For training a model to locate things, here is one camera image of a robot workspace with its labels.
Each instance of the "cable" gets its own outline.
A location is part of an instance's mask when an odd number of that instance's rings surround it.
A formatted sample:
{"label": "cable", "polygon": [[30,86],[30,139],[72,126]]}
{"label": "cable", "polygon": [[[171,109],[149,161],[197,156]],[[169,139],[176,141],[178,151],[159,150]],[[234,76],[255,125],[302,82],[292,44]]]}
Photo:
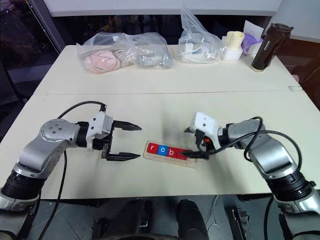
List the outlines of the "cable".
{"label": "cable", "polygon": [[35,205],[34,212],[33,212],[33,215],[35,215],[35,216],[38,213],[38,210],[39,210],[39,207],[40,207],[40,201],[41,201],[41,191],[39,192],[39,198],[36,201],[36,205]]}
{"label": "cable", "polygon": [[214,200],[213,200],[212,206],[211,206],[211,212],[210,212],[210,214],[209,214],[209,217],[208,217],[208,219],[205,221],[205,225],[206,225],[206,226],[207,226],[207,223],[208,223],[208,221],[209,221],[212,213],[213,213],[213,223],[216,224],[216,225],[218,225],[218,224],[216,223],[216,206],[217,206],[217,204],[218,204],[219,199],[220,199],[220,196],[219,196],[219,195],[216,195],[215,198],[214,198]]}
{"label": "cable", "polygon": [[268,216],[269,216],[270,207],[273,201],[274,201],[274,196],[272,195],[265,208],[264,219],[263,219],[264,240],[268,240]]}
{"label": "cable", "polygon": [[[220,152],[222,152],[223,150],[225,150],[225,149],[227,149],[227,148],[229,148],[229,147],[232,147],[234,144],[242,141],[243,139],[246,139],[246,138],[248,138],[248,137],[251,137],[252,135],[255,135],[255,134],[256,134],[256,132],[247,133],[246,135],[243,135],[243,136],[241,136],[241,137],[239,137],[239,138],[237,138],[237,139],[229,142],[228,144],[220,147],[220,148],[217,149],[217,150],[211,150],[211,151],[207,151],[207,152],[205,152],[205,153],[208,154],[208,155],[213,155],[213,154],[220,153]],[[301,169],[301,166],[302,166],[302,154],[301,154],[301,150],[300,150],[298,144],[297,144],[291,137],[289,137],[288,135],[286,135],[286,134],[284,134],[284,133],[282,133],[282,132],[272,131],[272,130],[261,130],[260,133],[259,133],[259,135],[260,135],[260,134],[275,134],[275,135],[280,135],[280,136],[286,138],[287,140],[289,140],[289,141],[294,145],[294,147],[295,147],[295,149],[296,149],[296,152],[297,152],[297,154],[298,154],[298,166],[297,166],[297,168],[298,168],[299,170]],[[184,152],[184,153],[185,153],[185,154],[184,154],[185,156],[188,156],[188,153],[189,153],[189,152],[186,151],[186,152]],[[192,152],[192,153],[194,153],[194,154],[201,154],[201,151],[195,151],[195,152]]]}
{"label": "cable", "polygon": [[310,76],[309,76],[306,80],[303,81],[303,83],[305,83],[306,81],[308,81],[308,80],[312,77],[312,75],[313,75],[316,71],[318,71],[319,69],[320,69],[320,67],[318,67],[317,69],[315,69],[315,70],[310,74]]}
{"label": "cable", "polygon": [[63,113],[60,114],[60,116],[58,116],[58,119],[61,119],[64,115],[66,115],[68,112],[70,112],[71,110],[75,109],[76,107],[79,107],[81,105],[85,105],[85,104],[98,104],[100,105],[100,111],[105,111],[107,105],[105,105],[104,103],[100,102],[100,101],[83,101],[83,102],[79,102],[76,105],[73,105],[72,107],[68,108],[67,110],[65,110]]}
{"label": "cable", "polygon": [[56,199],[56,202],[55,202],[55,205],[54,205],[54,208],[53,208],[53,211],[48,219],[48,221],[46,222],[38,240],[42,240],[46,234],[46,231],[48,230],[48,227],[52,221],[52,219],[54,218],[55,214],[56,214],[56,211],[58,209],[58,205],[59,205],[59,202],[60,202],[60,198],[61,198],[61,193],[62,193],[62,189],[64,187],[64,183],[65,183],[65,176],[66,176],[66,171],[67,171],[67,152],[64,151],[63,152],[63,155],[64,155],[64,168],[63,168],[63,174],[62,174],[62,179],[61,179],[61,184],[60,184],[60,189],[59,189],[59,194],[58,194],[58,197]]}
{"label": "cable", "polygon": [[[107,105],[105,105],[103,102],[100,102],[100,101],[83,101],[83,102],[79,102],[71,107],[69,107],[67,110],[65,110],[63,113],[61,113],[57,118],[58,119],[61,119],[64,115],[66,115],[67,113],[69,113],[71,110],[81,106],[81,105],[85,105],[85,104],[97,104],[97,105],[100,105],[100,111],[103,111],[105,112],[106,111],[106,107]],[[48,227],[51,223],[51,221],[53,220],[55,214],[56,214],[56,211],[58,209],[58,206],[59,206],[59,203],[60,203],[60,198],[61,198],[61,194],[62,194],[62,189],[64,187],[64,183],[65,183],[65,177],[66,177],[66,172],[67,172],[67,163],[68,163],[68,159],[67,159],[67,151],[65,150],[63,152],[63,155],[64,155],[64,168],[63,168],[63,173],[62,173],[62,179],[61,179],[61,183],[60,183],[60,188],[59,188],[59,193],[58,193],[58,197],[56,199],[56,202],[55,202],[55,205],[54,205],[54,208],[52,210],[52,213],[48,219],[48,221],[46,222],[38,240],[42,240],[43,237],[45,236],[47,230],[48,230]],[[38,211],[39,209],[39,206],[38,206],[38,203],[37,203],[37,206],[35,207],[35,213],[36,211]]]}
{"label": "cable", "polygon": [[[301,150],[300,150],[298,144],[297,144],[291,137],[289,137],[288,135],[286,135],[286,134],[284,134],[284,133],[282,133],[282,132],[272,131],[272,130],[262,130],[263,120],[262,120],[261,117],[256,116],[256,117],[253,117],[253,118],[251,118],[251,119],[258,119],[258,120],[259,120],[259,126],[258,126],[258,128],[257,128],[257,131],[255,131],[255,132],[250,132],[250,133],[248,133],[248,134],[246,134],[246,135],[243,135],[243,136],[241,136],[241,137],[239,137],[239,138],[237,138],[237,139],[229,142],[228,144],[220,147],[220,148],[217,149],[217,150],[211,150],[211,151],[206,152],[206,154],[208,154],[208,155],[217,154],[217,153],[219,153],[219,152],[222,152],[222,151],[225,150],[226,148],[232,147],[234,144],[242,141],[243,139],[246,139],[246,138],[249,138],[249,137],[251,137],[251,136],[254,136],[254,137],[252,138],[252,140],[250,141],[250,143],[249,143],[249,144],[247,145],[247,147],[245,148],[244,152],[243,152],[244,158],[245,158],[246,160],[252,162],[252,161],[250,160],[250,158],[247,157],[247,153],[248,153],[248,151],[250,150],[250,147],[253,145],[253,143],[254,143],[254,142],[256,141],[256,139],[258,138],[258,136],[259,136],[260,134],[275,134],[275,135],[279,135],[279,136],[282,136],[282,137],[286,138],[287,140],[289,140],[289,141],[294,145],[294,147],[295,147],[295,149],[296,149],[296,152],[297,152],[297,154],[298,154],[298,165],[297,165],[297,169],[300,171],[300,169],[301,169],[301,167],[302,167],[302,153],[301,153]],[[195,153],[203,153],[203,151],[201,151],[201,149],[200,149],[200,146],[198,147],[198,149],[199,149],[200,151],[199,151],[199,152],[195,152]],[[272,196],[272,197],[270,198],[267,206],[266,206],[265,213],[264,213],[264,221],[263,221],[264,240],[268,240],[268,216],[269,216],[269,211],[270,211],[271,204],[273,203],[273,200],[274,200],[274,197]],[[207,229],[207,231],[209,231],[210,227],[211,227],[212,225],[214,225],[214,224],[216,224],[216,223],[213,222],[213,223],[209,226],[209,228]]]}
{"label": "cable", "polygon": [[194,53],[194,52],[196,52],[196,51],[200,50],[202,47],[203,47],[203,46],[200,46],[200,47],[198,47],[197,49],[192,50],[192,51],[188,51],[188,52],[181,52],[181,53],[179,53],[179,54],[178,54],[178,56],[186,55],[186,54],[192,54],[192,53]]}
{"label": "cable", "polygon": [[255,117],[253,117],[253,118],[251,118],[251,119],[258,119],[258,120],[260,120],[260,121],[259,121],[258,129],[257,129],[256,132],[255,132],[255,135],[253,136],[252,140],[249,142],[249,144],[246,146],[246,148],[244,149],[244,152],[243,152],[243,157],[244,157],[244,159],[245,159],[245,160],[248,160],[249,162],[252,163],[251,159],[247,157],[247,153],[248,153],[248,151],[250,150],[252,144],[254,144],[254,142],[256,141],[256,139],[257,139],[257,137],[258,137],[258,135],[259,135],[260,132],[261,132],[261,129],[262,129],[262,127],[263,127],[263,120],[262,120],[262,118],[259,117],[259,116],[255,116]]}

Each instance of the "black thermos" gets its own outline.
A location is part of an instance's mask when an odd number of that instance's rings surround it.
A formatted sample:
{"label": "black thermos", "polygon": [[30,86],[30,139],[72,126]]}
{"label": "black thermos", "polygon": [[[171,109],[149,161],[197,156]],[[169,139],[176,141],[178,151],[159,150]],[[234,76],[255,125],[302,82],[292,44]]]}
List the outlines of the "black thermos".
{"label": "black thermos", "polygon": [[251,64],[253,71],[263,72],[270,65],[281,44],[290,38],[292,29],[294,28],[284,24],[271,23],[271,26],[266,31],[261,47]]}

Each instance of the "white table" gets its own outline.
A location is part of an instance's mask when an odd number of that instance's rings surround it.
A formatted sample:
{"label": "white table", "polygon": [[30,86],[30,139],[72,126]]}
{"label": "white table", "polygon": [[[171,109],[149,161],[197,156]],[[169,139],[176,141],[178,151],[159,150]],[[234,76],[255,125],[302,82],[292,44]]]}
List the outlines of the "white table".
{"label": "white table", "polygon": [[[142,127],[142,131],[116,129],[112,153],[142,155],[147,141],[194,148],[193,135],[184,129],[195,112],[207,113],[222,125],[261,116],[267,129],[296,140],[303,154],[302,172],[319,186],[320,112],[302,90],[289,89],[298,84],[276,57],[263,73],[250,70],[250,63],[249,57],[235,63],[175,62],[170,70],[129,66],[94,75],[77,60],[75,46],[68,46],[0,144],[0,183],[5,182],[20,151],[37,136],[44,122],[71,105],[94,100],[106,103],[107,114],[115,120]],[[98,109],[95,105],[81,106],[65,119],[72,123],[88,121]],[[293,146],[286,140],[281,142],[295,158]],[[109,162],[100,159],[101,152],[84,148],[71,148],[67,153],[63,199],[270,192],[258,170],[236,149],[228,149],[211,161],[200,161],[195,169],[142,156]],[[57,197],[62,169],[63,160],[46,181],[42,198]]]}
{"label": "white table", "polygon": [[[180,94],[62,94],[34,95],[0,144],[0,182],[17,161],[20,150],[39,132],[40,126],[81,101],[102,101],[116,120],[135,123],[142,131],[115,130],[111,151],[142,154],[149,140],[194,147],[193,136],[184,133],[193,114],[202,111],[222,124],[262,116],[267,129],[288,134],[303,154],[302,172],[320,183],[320,112],[303,91],[253,91]],[[65,116],[70,122],[87,121],[98,107],[79,107]],[[292,156],[295,149],[281,139]],[[63,199],[270,192],[243,151],[228,149],[198,168],[186,168],[139,157],[127,162],[100,159],[101,152],[70,148]],[[44,199],[57,197],[63,159],[42,189]]]}
{"label": "white table", "polygon": [[69,45],[43,78],[35,95],[47,94],[162,94],[251,91],[290,91],[298,86],[277,57],[258,73],[250,69],[253,55],[238,62],[191,64],[174,61],[172,69],[143,69],[130,65],[105,74],[87,71]]}

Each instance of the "black cable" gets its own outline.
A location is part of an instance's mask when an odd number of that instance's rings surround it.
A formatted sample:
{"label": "black cable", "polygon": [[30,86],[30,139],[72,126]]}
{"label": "black cable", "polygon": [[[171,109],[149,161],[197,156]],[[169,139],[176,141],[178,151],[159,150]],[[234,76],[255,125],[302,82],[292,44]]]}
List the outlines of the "black cable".
{"label": "black cable", "polygon": [[105,111],[107,105],[105,105],[104,103],[100,102],[100,101],[83,101],[83,102],[79,102],[76,105],[73,105],[72,107],[68,108],[67,110],[65,110],[63,113],[60,114],[60,116],[58,116],[58,119],[61,119],[64,115],[66,115],[68,112],[70,112],[71,110],[75,109],[76,107],[79,107],[81,105],[85,105],[85,104],[98,104],[100,105],[100,111]]}
{"label": "black cable", "polygon": [[[302,166],[302,153],[301,153],[301,150],[298,146],[298,144],[291,138],[289,137],[288,135],[282,133],[282,132],[279,132],[279,131],[272,131],[272,130],[261,130],[262,127],[263,127],[263,120],[261,117],[259,116],[256,116],[256,117],[253,117],[251,119],[258,119],[259,120],[259,126],[257,128],[257,131],[255,132],[250,132],[246,135],[243,135],[241,137],[238,137],[237,139],[229,142],[228,144],[220,147],[219,149],[217,150],[211,150],[211,151],[207,151],[205,152],[206,154],[208,155],[212,155],[212,154],[217,154],[217,153],[220,153],[222,152],[223,150],[229,148],[229,147],[232,147],[234,144],[242,141],[243,139],[246,139],[246,138],[249,138],[251,136],[254,136],[252,138],[252,140],[250,141],[250,143],[247,145],[247,147],[245,148],[244,152],[243,152],[243,156],[246,160],[252,162],[250,160],[250,158],[247,157],[247,153],[248,151],[250,150],[250,147],[253,145],[253,143],[256,141],[256,139],[258,138],[258,136],[260,134],[275,134],[275,135],[279,135],[279,136],[282,136],[284,138],[286,138],[287,140],[289,140],[295,147],[296,149],[296,152],[298,154],[298,165],[297,165],[297,169],[300,171],[301,169],[301,166]],[[203,153],[203,151],[201,150],[200,148],[200,145],[197,144],[197,147],[199,149],[198,152],[195,152],[196,154],[200,154],[200,153]],[[269,216],[269,211],[270,211],[270,207],[271,207],[271,204],[273,203],[273,200],[274,200],[274,196],[272,196],[266,206],[266,209],[265,209],[265,213],[264,213],[264,220],[263,220],[263,234],[264,234],[264,240],[268,240],[268,216]]]}
{"label": "black cable", "polygon": [[263,219],[264,240],[268,240],[268,216],[269,216],[270,207],[273,201],[274,201],[274,196],[272,195],[265,208],[264,219]]}
{"label": "black cable", "polygon": [[[83,102],[79,102],[79,103],[69,107],[67,110],[65,110],[63,113],[61,113],[57,118],[61,119],[64,115],[69,113],[71,110],[73,110],[73,109],[75,109],[75,108],[77,108],[77,107],[79,107],[81,105],[85,105],[85,104],[98,104],[98,105],[100,105],[100,111],[103,111],[103,112],[106,111],[106,107],[107,107],[107,105],[105,105],[103,102],[100,102],[100,101],[83,101]],[[59,203],[60,203],[61,193],[62,193],[62,189],[64,187],[65,177],[66,177],[66,172],[67,172],[67,162],[68,162],[67,161],[67,151],[64,151],[63,155],[64,155],[64,168],[63,168],[62,179],[61,179],[61,184],[60,184],[58,197],[56,199],[53,211],[52,211],[48,221],[46,222],[46,224],[45,224],[45,226],[44,226],[44,228],[43,228],[38,240],[42,240],[44,235],[46,234],[46,231],[47,231],[51,221],[53,220],[53,218],[54,218],[54,216],[56,214],[56,211],[58,209]]]}
{"label": "black cable", "polygon": [[46,234],[46,231],[48,230],[48,227],[52,221],[52,219],[54,218],[55,214],[56,214],[56,211],[58,209],[58,205],[59,205],[59,202],[60,202],[60,198],[61,198],[61,193],[62,193],[62,189],[64,187],[64,183],[65,183],[65,176],[66,176],[66,171],[67,171],[67,152],[64,151],[63,152],[63,155],[64,155],[64,168],[63,168],[63,174],[62,174],[62,179],[61,179],[61,184],[60,184],[60,189],[59,189],[59,194],[58,194],[58,197],[56,199],[56,202],[55,202],[55,205],[54,205],[54,208],[53,208],[53,211],[48,219],[48,221],[46,222],[38,240],[42,240]]}
{"label": "black cable", "polygon": [[[223,150],[225,150],[225,149],[227,149],[227,148],[229,148],[229,147],[232,147],[234,144],[242,141],[243,139],[246,139],[246,138],[248,138],[248,137],[251,137],[252,135],[255,135],[255,134],[256,134],[256,132],[247,133],[246,135],[243,135],[243,136],[241,136],[241,137],[238,137],[237,139],[229,142],[228,144],[220,147],[220,148],[217,149],[217,150],[211,150],[211,151],[207,151],[207,152],[205,152],[205,153],[208,154],[208,155],[220,153],[220,152],[222,152]],[[286,135],[286,134],[284,134],[284,133],[282,133],[282,132],[272,131],[272,130],[261,130],[260,133],[259,133],[259,135],[260,135],[260,134],[275,134],[275,135],[280,135],[280,136],[286,138],[287,140],[289,140],[289,141],[294,145],[294,147],[295,147],[295,149],[296,149],[296,152],[297,152],[297,154],[298,154],[298,167],[297,167],[297,168],[298,168],[299,170],[301,169],[301,166],[302,166],[302,153],[301,153],[301,150],[300,150],[298,144],[297,144],[291,137],[289,137],[288,135]],[[200,153],[202,153],[202,152],[201,152],[201,151],[198,151],[198,152],[196,151],[196,152],[194,152],[194,153],[195,153],[195,154],[200,154]]]}
{"label": "black cable", "polygon": [[259,120],[259,126],[258,126],[258,129],[256,130],[255,135],[253,136],[252,140],[249,142],[249,144],[244,149],[243,157],[244,157],[245,160],[248,160],[249,162],[252,163],[251,159],[249,157],[247,157],[247,153],[248,153],[248,151],[250,150],[252,144],[254,144],[254,142],[256,141],[257,137],[259,136],[259,134],[261,132],[261,129],[263,127],[263,120],[259,116],[255,116],[255,117],[253,117],[251,119],[258,119]]}

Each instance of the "black connector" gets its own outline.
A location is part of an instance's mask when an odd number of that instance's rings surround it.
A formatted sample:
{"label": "black connector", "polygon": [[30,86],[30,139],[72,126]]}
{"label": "black connector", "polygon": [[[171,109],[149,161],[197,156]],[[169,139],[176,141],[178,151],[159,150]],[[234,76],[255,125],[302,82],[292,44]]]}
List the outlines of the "black connector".
{"label": "black connector", "polygon": [[87,121],[78,121],[77,124],[80,126],[78,136],[76,138],[76,144],[80,148],[86,148],[87,147],[87,132],[89,128],[89,123]]}
{"label": "black connector", "polygon": [[276,199],[285,202],[302,199],[312,191],[312,183],[299,170],[281,178],[266,180],[266,183]]}
{"label": "black connector", "polygon": [[200,131],[200,130],[195,130],[195,144],[197,146],[200,146],[200,144],[202,143],[202,141],[204,140],[204,137],[205,137],[205,133],[203,131]]}
{"label": "black connector", "polygon": [[230,139],[228,137],[228,128],[230,125],[232,124],[227,124],[225,128],[222,128],[222,135],[218,136],[218,140],[221,147],[230,143]]}
{"label": "black connector", "polygon": [[100,112],[106,112],[107,106],[106,105],[101,105],[100,106]]}

